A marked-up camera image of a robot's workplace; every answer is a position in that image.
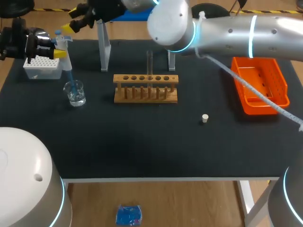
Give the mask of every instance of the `glass test tube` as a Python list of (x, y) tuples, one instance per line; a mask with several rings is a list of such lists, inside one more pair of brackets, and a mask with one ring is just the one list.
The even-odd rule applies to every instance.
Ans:
[(152, 80), (152, 61), (153, 61), (153, 55), (152, 51), (147, 52), (147, 79)]

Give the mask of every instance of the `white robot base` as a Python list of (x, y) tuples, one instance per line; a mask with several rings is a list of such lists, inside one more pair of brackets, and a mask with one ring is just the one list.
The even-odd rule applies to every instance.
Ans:
[(70, 227), (72, 208), (45, 145), (34, 135), (0, 128), (0, 226)]

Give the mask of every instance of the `wooden floor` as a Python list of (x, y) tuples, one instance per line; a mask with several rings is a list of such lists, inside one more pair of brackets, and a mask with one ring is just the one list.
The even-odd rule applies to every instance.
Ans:
[[(35, 0), (36, 8), (71, 9), (79, 0)], [(191, 0), (195, 5), (211, 2), (230, 8), (234, 0)], [(295, 10), (295, 0), (248, 0), (245, 9)], [(32, 12), (24, 17), (27, 26), (41, 27), (50, 34), (69, 22), (66, 13)], [(10, 20), (3, 20), (3, 26)], [(114, 22), (107, 25), (111, 39), (149, 39), (145, 22)], [(85, 28), (74, 39), (96, 39), (96, 29)], [(0, 87), (13, 60), (0, 61)], [(303, 82), (303, 64), (293, 62)], [(250, 182), (255, 201), (267, 186), (265, 181)], [(243, 217), (238, 205), (234, 182), (177, 183), (89, 183), (69, 188), (73, 206), (72, 227), (115, 226), (119, 204), (141, 205), (143, 227), (242, 227)], [(259, 227), (268, 227), (264, 220)]]

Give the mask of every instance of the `orange basket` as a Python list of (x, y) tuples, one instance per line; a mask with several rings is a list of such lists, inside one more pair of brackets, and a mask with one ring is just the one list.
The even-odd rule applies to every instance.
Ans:
[[(289, 106), (287, 83), (275, 59), (234, 57), (232, 71), (278, 106), (282, 108)], [(240, 82), (235, 80), (235, 84), (246, 114), (277, 114), (275, 109), (264, 103)]]

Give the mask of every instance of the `cable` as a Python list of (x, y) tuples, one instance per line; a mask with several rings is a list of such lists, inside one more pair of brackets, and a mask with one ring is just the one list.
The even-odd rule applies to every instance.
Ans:
[(213, 57), (206, 55), (206, 58), (208, 58), (209, 60), (211, 60), (213, 63), (215, 63), (216, 65), (218, 65), (220, 68), (222, 68), (224, 71), (228, 72), (233, 78), (235, 78), (237, 81), (239, 81), (242, 85), (244, 85), (245, 87), (247, 87), (249, 90), (251, 90), (253, 93), (255, 93), (263, 102), (267, 103), (268, 105), (270, 105), (272, 108), (274, 108), (276, 111), (278, 111), (280, 114), (284, 115), (285, 117), (289, 118), (290, 120), (298, 123), (300, 125), (300, 129), (299, 131), (303, 131), (303, 120), (294, 116), (293, 114), (291, 114), (290, 112), (282, 109), (281, 107), (279, 107), (277, 104), (275, 104), (274, 102), (270, 101), (268, 98), (266, 98), (262, 93), (260, 93), (259, 91), (257, 91), (251, 84), (249, 84), (248, 82), (246, 82), (244, 79), (242, 79), (241, 77), (239, 77), (235, 72), (233, 72), (231, 69), (229, 69), (226, 65), (222, 64), (221, 62), (219, 62), (217, 59), (214, 59)]

